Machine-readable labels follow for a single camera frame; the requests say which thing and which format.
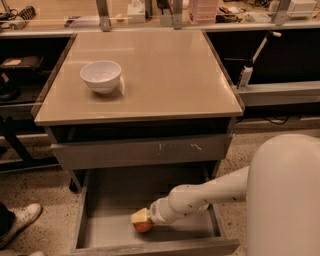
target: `floor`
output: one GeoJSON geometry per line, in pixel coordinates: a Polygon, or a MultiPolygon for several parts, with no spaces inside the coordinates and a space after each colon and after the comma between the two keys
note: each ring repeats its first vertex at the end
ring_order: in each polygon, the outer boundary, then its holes
{"type": "MultiPolygon", "coordinates": [[[[281,125],[280,120],[240,122],[226,159],[221,162],[218,176],[249,165],[257,148],[269,138],[284,133],[300,133],[320,137],[320,120],[289,119],[281,125]]],[[[51,155],[45,135],[19,137],[30,153],[36,157],[51,155]]],[[[8,146],[0,137],[0,146],[8,146]]],[[[1,161],[17,159],[9,149],[1,161]]],[[[0,174],[0,201],[10,209],[17,210],[33,202],[43,205],[40,218],[20,232],[7,246],[19,252],[32,253],[43,250],[47,255],[60,255],[70,251],[78,215],[80,196],[69,190],[70,177],[59,166],[16,171],[0,174]]],[[[245,255],[246,207],[245,203],[221,204],[219,206],[225,232],[229,238],[238,238],[241,245],[233,255],[245,255]]]]}

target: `drawer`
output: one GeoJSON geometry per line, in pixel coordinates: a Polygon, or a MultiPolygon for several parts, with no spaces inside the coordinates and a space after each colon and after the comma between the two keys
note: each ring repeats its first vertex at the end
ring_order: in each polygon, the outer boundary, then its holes
{"type": "Polygon", "coordinates": [[[199,184],[197,165],[121,167],[86,171],[70,255],[229,255],[239,245],[218,225],[214,207],[170,226],[137,233],[130,216],[179,184],[199,184]]]}
{"type": "Polygon", "coordinates": [[[52,145],[66,170],[221,160],[231,135],[139,138],[52,145]]]}

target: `open drawer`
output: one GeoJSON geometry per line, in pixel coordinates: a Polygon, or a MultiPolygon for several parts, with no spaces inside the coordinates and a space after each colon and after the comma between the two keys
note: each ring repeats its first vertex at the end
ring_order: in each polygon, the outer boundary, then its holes
{"type": "Polygon", "coordinates": [[[206,170],[196,164],[122,167],[87,171],[70,255],[229,255],[228,240],[213,206],[170,226],[137,233],[130,216],[179,184],[199,184],[206,170]]]}

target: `white bowl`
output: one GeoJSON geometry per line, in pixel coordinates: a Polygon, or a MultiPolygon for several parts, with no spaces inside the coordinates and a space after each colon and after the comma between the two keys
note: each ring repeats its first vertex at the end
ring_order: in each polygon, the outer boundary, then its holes
{"type": "Polygon", "coordinates": [[[96,61],[84,66],[80,76],[91,90],[107,94],[119,84],[121,67],[113,61],[96,61]]]}

